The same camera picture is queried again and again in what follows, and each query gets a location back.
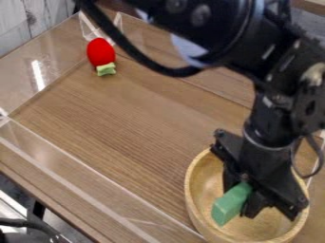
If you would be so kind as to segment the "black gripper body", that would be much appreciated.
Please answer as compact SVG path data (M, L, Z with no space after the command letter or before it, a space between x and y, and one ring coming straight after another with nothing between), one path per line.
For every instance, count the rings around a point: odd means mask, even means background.
M248 135L243 137L217 129L212 152L228 167L241 173L253 191L261 191L273 206L293 221L309 207L308 194L292 171L291 147L267 147L257 144Z

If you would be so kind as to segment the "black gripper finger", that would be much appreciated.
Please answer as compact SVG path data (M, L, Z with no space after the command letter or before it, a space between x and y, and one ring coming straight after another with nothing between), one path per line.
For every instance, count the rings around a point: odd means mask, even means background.
M224 180L224 192L228 192L234 186L237 186L241 183L241 173L225 167L222 180Z
M273 206L272 200L261 191L255 191L248 197L240 215L248 218L256 218L264 208Z

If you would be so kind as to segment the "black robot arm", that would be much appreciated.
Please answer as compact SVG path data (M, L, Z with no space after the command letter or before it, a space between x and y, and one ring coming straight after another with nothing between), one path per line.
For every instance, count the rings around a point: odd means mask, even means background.
M168 67L133 45L95 4L77 0L126 53L169 77L190 77L225 66L255 84L253 109L236 135L214 133L214 155L224 162L224 190L248 182L238 207L253 218L275 207L288 218L308 208L295 155L303 141L325 129L325 47L291 18L289 0L125 0L142 19L165 29L188 64Z

